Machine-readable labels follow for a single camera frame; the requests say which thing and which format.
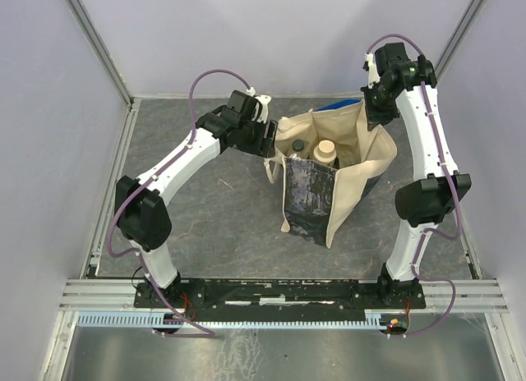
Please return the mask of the beige jar wide lid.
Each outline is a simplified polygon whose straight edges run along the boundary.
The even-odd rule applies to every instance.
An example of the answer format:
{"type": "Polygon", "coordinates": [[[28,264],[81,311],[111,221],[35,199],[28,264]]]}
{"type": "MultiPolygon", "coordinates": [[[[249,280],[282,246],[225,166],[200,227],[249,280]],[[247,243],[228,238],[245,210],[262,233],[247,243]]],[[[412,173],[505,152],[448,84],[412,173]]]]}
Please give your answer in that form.
{"type": "Polygon", "coordinates": [[[312,151],[312,159],[327,167],[333,167],[337,158],[335,143],[331,140],[322,140],[312,151]]]}

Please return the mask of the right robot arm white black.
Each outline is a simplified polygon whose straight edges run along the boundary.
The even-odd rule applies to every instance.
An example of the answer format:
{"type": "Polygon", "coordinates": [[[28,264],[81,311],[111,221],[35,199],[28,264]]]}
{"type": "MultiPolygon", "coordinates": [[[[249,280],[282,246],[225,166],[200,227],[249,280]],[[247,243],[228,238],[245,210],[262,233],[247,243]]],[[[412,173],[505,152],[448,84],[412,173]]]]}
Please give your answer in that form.
{"type": "Polygon", "coordinates": [[[393,42],[387,35],[365,54],[367,129],[402,118],[413,158],[413,180],[398,189],[394,205],[400,219],[394,249],[383,264],[374,287],[364,287],[364,296],[374,296],[384,307],[423,307],[420,263],[431,237],[440,235],[440,224],[454,213],[462,221],[459,202],[472,186],[452,157],[441,124],[437,78],[433,64],[419,52],[406,53],[407,40],[393,42]]]}

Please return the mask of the beige canvas tote bag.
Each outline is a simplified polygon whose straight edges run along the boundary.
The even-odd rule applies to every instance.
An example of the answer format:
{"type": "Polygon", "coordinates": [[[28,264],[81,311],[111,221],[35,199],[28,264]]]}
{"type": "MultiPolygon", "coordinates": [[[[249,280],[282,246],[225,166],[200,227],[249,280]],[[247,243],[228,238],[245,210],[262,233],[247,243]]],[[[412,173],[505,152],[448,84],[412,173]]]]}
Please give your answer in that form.
{"type": "Polygon", "coordinates": [[[367,129],[365,103],[345,108],[309,111],[279,120],[275,156],[264,162],[270,182],[283,180],[282,232],[331,247],[335,233],[372,190],[397,155],[397,147],[382,126],[367,129]],[[291,158],[291,144],[304,140],[302,157],[291,158]],[[335,143],[335,165],[312,159],[322,140],[335,143]]]}

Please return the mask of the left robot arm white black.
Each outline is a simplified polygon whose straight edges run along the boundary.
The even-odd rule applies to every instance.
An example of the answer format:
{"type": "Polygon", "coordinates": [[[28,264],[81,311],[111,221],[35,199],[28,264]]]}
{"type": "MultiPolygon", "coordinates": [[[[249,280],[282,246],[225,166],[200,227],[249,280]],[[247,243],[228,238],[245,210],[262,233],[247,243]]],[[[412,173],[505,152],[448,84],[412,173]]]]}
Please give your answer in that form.
{"type": "Polygon", "coordinates": [[[269,118],[271,98],[235,90],[227,103],[201,116],[188,137],[164,159],[136,178],[116,185],[115,225],[141,259],[152,296],[163,307],[181,298],[180,273],[167,240],[172,222],[167,207],[182,186],[226,149],[261,158],[275,155],[277,123],[269,118]]]}

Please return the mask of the clear bottle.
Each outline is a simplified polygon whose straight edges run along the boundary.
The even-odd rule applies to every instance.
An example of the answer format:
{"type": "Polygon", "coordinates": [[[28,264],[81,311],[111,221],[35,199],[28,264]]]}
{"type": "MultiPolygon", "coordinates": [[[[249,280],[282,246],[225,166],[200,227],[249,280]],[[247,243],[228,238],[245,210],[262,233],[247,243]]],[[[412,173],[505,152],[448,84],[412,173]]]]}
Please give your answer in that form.
{"type": "Polygon", "coordinates": [[[304,140],[301,140],[301,139],[294,140],[291,144],[291,151],[290,151],[289,156],[291,158],[295,158],[295,157],[301,158],[303,152],[306,149],[306,144],[307,143],[304,140]]]}

